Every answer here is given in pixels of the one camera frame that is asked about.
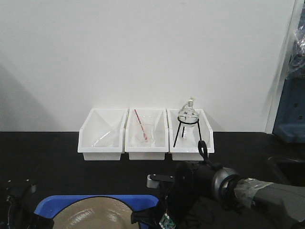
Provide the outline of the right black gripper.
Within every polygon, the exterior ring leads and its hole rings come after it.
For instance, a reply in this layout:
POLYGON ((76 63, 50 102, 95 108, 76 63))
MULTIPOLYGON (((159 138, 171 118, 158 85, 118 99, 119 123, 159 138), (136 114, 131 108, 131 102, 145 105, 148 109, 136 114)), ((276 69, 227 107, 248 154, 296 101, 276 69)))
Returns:
POLYGON ((155 207, 133 211, 131 223, 143 223, 148 226, 161 227, 159 222, 165 213, 180 226, 197 199, 203 194, 201 188, 189 188, 185 186, 171 186, 160 190, 159 202, 155 207))

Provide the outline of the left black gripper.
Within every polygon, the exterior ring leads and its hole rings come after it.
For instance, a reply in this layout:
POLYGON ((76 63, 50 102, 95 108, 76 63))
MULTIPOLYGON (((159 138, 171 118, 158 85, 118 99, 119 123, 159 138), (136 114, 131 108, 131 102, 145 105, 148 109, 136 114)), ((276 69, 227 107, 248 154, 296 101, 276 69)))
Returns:
POLYGON ((26 197, 36 191, 35 180, 7 180, 0 184, 0 227, 2 229, 51 229, 53 219, 30 211, 26 197))

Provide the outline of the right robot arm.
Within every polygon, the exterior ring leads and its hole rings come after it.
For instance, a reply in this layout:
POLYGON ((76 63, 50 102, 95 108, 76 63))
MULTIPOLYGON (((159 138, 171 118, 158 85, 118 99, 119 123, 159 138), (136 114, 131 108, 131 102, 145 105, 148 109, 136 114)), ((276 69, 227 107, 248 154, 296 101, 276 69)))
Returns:
POLYGON ((281 229, 305 227, 305 189, 246 178, 220 164, 181 162, 173 177, 158 179, 161 196, 154 207, 133 211, 131 223, 151 229, 180 229, 200 197, 214 200, 226 210, 249 208, 281 229))

